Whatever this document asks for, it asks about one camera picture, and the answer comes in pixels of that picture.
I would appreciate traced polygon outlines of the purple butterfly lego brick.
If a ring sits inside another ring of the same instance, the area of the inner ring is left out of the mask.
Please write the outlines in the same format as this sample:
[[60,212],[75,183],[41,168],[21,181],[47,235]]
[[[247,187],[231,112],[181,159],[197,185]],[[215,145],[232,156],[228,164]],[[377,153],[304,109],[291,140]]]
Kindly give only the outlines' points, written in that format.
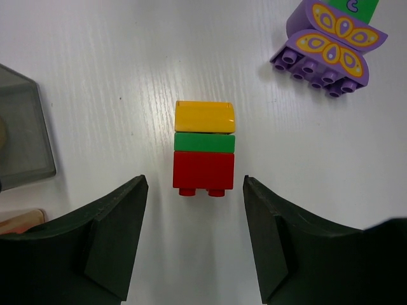
[[369,68],[364,55],[388,35],[324,1],[302,1],[286,22],[287,41],[270,59],[278,71],[340,97],[364,88]]

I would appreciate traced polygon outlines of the striped red green lego stack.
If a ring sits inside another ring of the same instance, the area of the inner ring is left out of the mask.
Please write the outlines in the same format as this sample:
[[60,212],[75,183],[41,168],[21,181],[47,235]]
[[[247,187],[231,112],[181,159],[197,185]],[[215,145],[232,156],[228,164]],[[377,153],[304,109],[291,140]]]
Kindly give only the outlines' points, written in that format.
[[173,188],[223,197],[233,189],[235,111],[230,102],[178,100],[175,107]]

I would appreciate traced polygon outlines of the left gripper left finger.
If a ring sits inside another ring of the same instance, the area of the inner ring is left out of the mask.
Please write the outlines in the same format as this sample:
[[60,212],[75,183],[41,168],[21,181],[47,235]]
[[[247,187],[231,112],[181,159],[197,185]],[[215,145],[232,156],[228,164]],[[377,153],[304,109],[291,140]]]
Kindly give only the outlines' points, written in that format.
[[57,219],[2,235],[1,303],[126,301],[147,196],[140,175]]

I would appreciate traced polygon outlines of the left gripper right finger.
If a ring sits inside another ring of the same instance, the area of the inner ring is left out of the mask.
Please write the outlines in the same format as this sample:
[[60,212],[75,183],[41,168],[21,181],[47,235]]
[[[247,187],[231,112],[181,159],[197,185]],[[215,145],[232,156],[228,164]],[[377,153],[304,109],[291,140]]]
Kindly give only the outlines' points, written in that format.
[[344,226],[250,176],[243,193],[263,304],[406,303],[406,219]]

